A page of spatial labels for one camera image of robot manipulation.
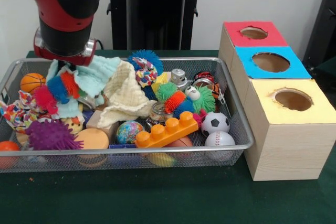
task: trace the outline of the yellow box top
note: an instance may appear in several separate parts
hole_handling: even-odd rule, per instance
[[[270,124],[336,123],[336,110],[314,80],[250,81]]]

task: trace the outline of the wire mesh bin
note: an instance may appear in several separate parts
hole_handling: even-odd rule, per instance
[[[236,145],[204,146],[206,138],[198,131],[189,135],[193,147],[0,152],[0,172],[234,165],[243,151],[253,144],[254,137],[226,65],[218,58],[207,57],[161,60],[164,71],[181,68],[186,72],[188,80],[192,80],[199,71],[209,71],[215,76],[226,100],[224,105],[220,105],[219,111],[229,118],[229,134],[234,138]],[[13,103],[18,99],[21,78],[32,72],[46,76],[49,66],[50,61],[43,59],[22,59],[13,62],[0,83],[2,100],[7,104]],[[138,122],[146,130],[149,129],[145,120],[139,119]],[[18,143],[15,132],[5,118],[1,117],[0,141],[8,140]],[[218,161],[213,158],[216,154],[224,154],[226,158]]]

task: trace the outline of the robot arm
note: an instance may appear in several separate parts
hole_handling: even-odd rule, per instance
[[[89,36],[99,0],[35,1],[40,20],[34,40],[35,54],[88,65],[96,47],[96,41]]]

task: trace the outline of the white wall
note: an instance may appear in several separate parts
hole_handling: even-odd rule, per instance
[[[272,20],[294,51],[303,57],[321,0],[198,0],[192,49],[218,49],[224,20]],[[109,0],[101,0],[92,37],[112,48]],[[33,48],[38,27],[34,0],[0,0],[0,77],[15,59]]]

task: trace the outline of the box stack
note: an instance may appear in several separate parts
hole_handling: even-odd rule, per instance
[[[219,58],[256,143],[253,180],[317,179],[336,140],[336,111],[272,22],[225,22]]]

